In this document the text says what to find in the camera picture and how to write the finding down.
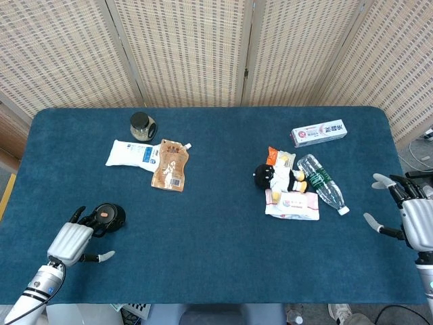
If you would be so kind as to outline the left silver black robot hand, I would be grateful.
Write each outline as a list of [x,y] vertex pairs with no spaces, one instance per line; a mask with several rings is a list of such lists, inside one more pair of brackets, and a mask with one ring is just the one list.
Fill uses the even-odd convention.
[[78,262],[102,263],[115,255],[115,251],[104,254],[85,253],[90,239],[101,238],[107,229],[104,223],[97,220],[97,209],[78,219],[84,210],[85,206],[79,207],[58,232],[47,251],[50,262],[63,263],[64,267],[71,267]]

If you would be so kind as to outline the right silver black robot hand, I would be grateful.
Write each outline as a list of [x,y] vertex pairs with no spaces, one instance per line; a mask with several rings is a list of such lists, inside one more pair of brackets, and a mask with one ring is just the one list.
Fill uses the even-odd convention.
[[371,214],[364,213],[369,226],[379,234],[407,242],[409,248],[423,253],[432,251],[432,199],[413,180],[399,175],[374,173],[374,189],[386,189],[394,199],[400,214],[400,230],[386,227]]

